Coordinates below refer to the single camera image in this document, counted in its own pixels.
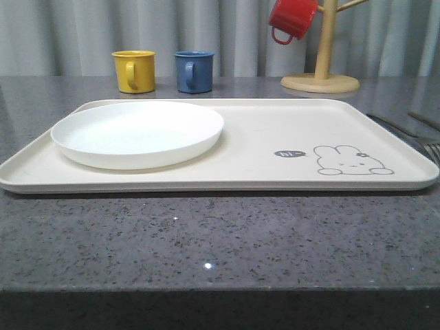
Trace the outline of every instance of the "wooden base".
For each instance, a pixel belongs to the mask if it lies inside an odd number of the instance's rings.
[[[328,79],[315,79],[315,74],[286,76],[281,79],[281,85],[289,89],[312,93],[345,93],[360,88],[357,79],[333,74]]]

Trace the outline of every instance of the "gray curtain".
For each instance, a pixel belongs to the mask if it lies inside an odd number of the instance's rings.
[[[157,76],[175,75],[177,50],[214,51],[215,76],[313,72],[321,13],[305,38],[282,46],[272,40],[267,24],[274,4],[0,0],[0,75],[112,76],[116,50],[154,50]],[[370,0],[339,12],[331,73],[438,75],[439,30],[440,0]]]

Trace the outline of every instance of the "countertop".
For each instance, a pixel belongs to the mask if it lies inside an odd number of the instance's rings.
[[[156,91],[131,95],[118,91],[114,77],[0,77],[0,163],[80,105],[119,98],[333,98],[440,138],[407,115],[416,111],[440,121],[440,77],[365,79],[357,92],[320,95],[284,89],[279,81],[215,78],[212,92],[186,94],[176,90],[175,78],[157,78]],[[26,310],[17,298],[26,294],[82,299],[97,292],[194,291],[397,292],[399,301],[414,292],[402,304],[417,302],[413,317],[425,323],[414,329],[431,329],[440,325],[440,187],[74,195],[0,190],[0,289],[3,301],[15,302],[3,306],[4,329]]]

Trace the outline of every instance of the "wooden pole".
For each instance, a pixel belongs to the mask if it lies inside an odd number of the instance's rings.
[[[329,77],[337,9],[338,0],[324,0],[321,40],[319,42],[315,68],[315,79],[318,80],[328,79]]]

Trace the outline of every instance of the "mug handle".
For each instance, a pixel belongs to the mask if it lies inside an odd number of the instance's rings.
[[[272,38],[279,43],[280,45],[289,45],[294,36],[290,35],[289,38],[286,41],[281,41],[280,39],[276,38],[275,36],[275,27],[272,26]]]
[[[138,86],[136,85],[135,81],[135,63],[133,61],[129,61],[125,65],[126,69],[126,77],[129,81],[129,86],[132,89],[138,89]]]
[[[190,88],[194,88],[194,62],[187,62],[185,64],[185,77],[186,77],[186,84]]]

